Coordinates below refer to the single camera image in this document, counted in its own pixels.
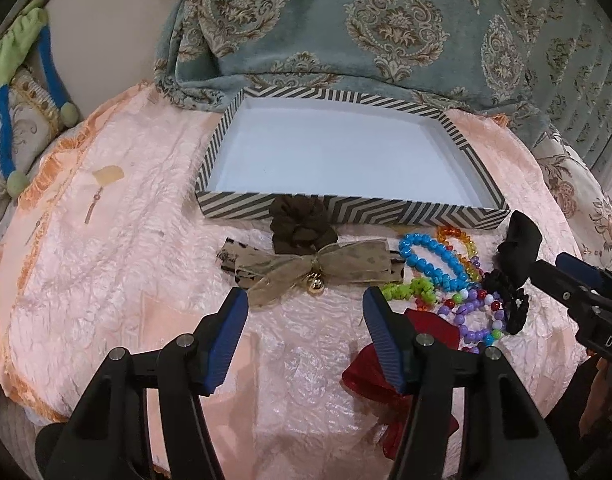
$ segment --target pink blanket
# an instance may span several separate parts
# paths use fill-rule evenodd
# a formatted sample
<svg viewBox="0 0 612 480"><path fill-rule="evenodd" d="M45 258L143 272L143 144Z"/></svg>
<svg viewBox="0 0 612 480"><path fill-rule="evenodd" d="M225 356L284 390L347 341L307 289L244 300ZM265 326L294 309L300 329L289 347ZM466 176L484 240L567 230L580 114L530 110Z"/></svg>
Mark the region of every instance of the pink blanket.
<svg viewBox="0 0 612 480"><path fill-rule="evenodd" d="M539 225L540 256L578 254L524 145L492 120L457 110L449 116L510 206ZM65 418L111 348L159 348L220 306L233 286L215 263L225 237L271 248L267 224L209 221L196 205L193 182L218 120L171 107L153 87L138 86L100 107L45 161L0 245L0 383L13 400L44 418ZM109 166L123 177L101 186L96 172ZM484 269L506 222L472 233ZM385 226L339 226L339 233L342 241L397 243ZM498 345L545 414L583 351L564 308L531 285L526 290L525 329ZM383 410L340 384L370 342L361 293L329 288L315 299L295 290L250 314L226 383L203 401L228 479L387 475L391 462L375 445ZM408 306L392 303L400 312ZM472 316L483 327L483 314ZM457 418L462 406L457 392ZM151 406L153 452L166 468L155 412ZM456 470L459 441L460 431L451 439L447 474Z"/></svg>

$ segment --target gold bell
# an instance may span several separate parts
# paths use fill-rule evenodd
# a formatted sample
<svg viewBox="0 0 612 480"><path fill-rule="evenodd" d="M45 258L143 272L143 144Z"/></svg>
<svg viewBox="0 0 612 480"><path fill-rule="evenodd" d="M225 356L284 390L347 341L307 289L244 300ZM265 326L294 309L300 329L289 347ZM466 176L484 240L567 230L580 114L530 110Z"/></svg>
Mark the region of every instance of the gold bell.
<svg viewBox="0 0 612 480"><path fill-rule="evenodd" d="M318 272L313 272L306 278L306 287L311 296L319 296L323 294L326 288L326 283Z"/></svg>

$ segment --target teal damask fabric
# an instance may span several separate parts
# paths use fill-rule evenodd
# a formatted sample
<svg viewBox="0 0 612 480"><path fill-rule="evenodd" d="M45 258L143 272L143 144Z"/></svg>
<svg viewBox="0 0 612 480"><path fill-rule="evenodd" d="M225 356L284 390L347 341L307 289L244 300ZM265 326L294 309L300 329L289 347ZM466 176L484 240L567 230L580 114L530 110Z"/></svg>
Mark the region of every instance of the teal damask fabric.
<svg viewBox="0 0 612 480"><path fill-rule="evenodd" d="M550 120L593 165L612 135L612 24L595 0L181 0L155 81L221 111L244 86L345 89Z"/></svg>

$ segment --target orange beaded bracelet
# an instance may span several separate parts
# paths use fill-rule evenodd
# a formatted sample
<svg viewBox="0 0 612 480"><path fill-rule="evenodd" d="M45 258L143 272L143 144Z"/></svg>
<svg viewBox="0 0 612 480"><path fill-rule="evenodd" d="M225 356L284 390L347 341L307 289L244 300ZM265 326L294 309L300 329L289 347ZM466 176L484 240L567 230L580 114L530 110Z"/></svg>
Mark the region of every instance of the orange beaded bracelet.
<svg viewBox="0 0 612 480"><path fill-rule="evenodd" d="M459 262L464 266L468 277L472 281L481 281L482 272L477 266L479 257L472 238L457 227L437 227L437 240L444 244L449 251L453 251L454 248L450 245L448 238L457 238L457 240L464 244L468 257L466 258L462 254L457 253Z"/></svg>

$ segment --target metal screw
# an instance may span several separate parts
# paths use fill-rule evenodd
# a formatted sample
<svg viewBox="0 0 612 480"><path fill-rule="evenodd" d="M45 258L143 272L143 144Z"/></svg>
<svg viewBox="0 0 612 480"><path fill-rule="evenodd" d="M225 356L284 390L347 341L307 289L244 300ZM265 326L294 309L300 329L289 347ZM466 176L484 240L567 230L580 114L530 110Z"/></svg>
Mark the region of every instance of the metal screw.
<svg viewBox="0 0 612 480"><path fill-rule="evenodd" d="M122 348L118 346L113 348L110 352L108 352L108 357L110 357L111 361L119 361L126 355L126 348Z"/></svg>
<svg viewBox="0 0 612 480"><path fill-rule="evenodd" d="M502 358L502 353L500 349L495 348L494 346L489 346L488 348L486 348L486 351L484 353L486 354L486 357L492 359L493 361L499 361L499 359Z"/></svg>
<svg viewBox="0 0 612 480"><path fill-rule="evenodd" d="M430 334L418 334L417 343L421 346L432 346L435 344L435 338Z"/></svg>
<svg viewBox="0 0 612 480"><path fill-rule="evenodd" d="M195 342L195 337L193 334L182 334L177 337L177 346L181 348L186 348L187 346L192 345Z"/></svg>

